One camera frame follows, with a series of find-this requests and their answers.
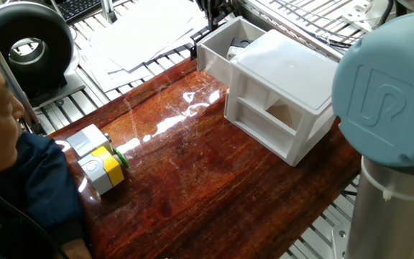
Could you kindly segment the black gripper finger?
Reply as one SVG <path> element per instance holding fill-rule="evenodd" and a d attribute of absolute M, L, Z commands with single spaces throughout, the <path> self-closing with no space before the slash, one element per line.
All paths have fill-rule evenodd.
<path fill-rule="evenodd" d="M 208 29 L 214 31 L 218 27 L 217 16 L 219 0 L 196 0 L 201 11 L 205 12 L 208 20 Z"/>
<path fill-rule="evenodd" d="M 218 16 L 223 19 L 234 11 L 234 5 L 229 0 L 221 0 L 218 6 Z"/>

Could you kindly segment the person's right hand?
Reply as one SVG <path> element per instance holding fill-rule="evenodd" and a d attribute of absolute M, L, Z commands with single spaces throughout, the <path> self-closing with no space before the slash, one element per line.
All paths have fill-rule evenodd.
<path fill-rule="evenodd" d="M 68 259 L 92 259 L 83 239 L 71 240 L 60 246 Z"/>

